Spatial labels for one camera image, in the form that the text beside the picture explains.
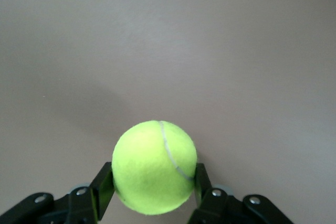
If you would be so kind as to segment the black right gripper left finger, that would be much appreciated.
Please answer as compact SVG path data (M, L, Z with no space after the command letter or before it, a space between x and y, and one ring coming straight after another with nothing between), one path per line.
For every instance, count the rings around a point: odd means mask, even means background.
M32 194L1 215L1 223L98 223L114 194L111 163L93 181L55 200L50 193Z

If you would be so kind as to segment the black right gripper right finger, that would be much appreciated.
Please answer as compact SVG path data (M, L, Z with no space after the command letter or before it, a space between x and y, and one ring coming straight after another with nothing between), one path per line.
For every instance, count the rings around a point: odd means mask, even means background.
M203 163L198 163L195 170L195 198L197 208L188 223L292 223L265 196L252 194L240 201L224 189L214 187Z

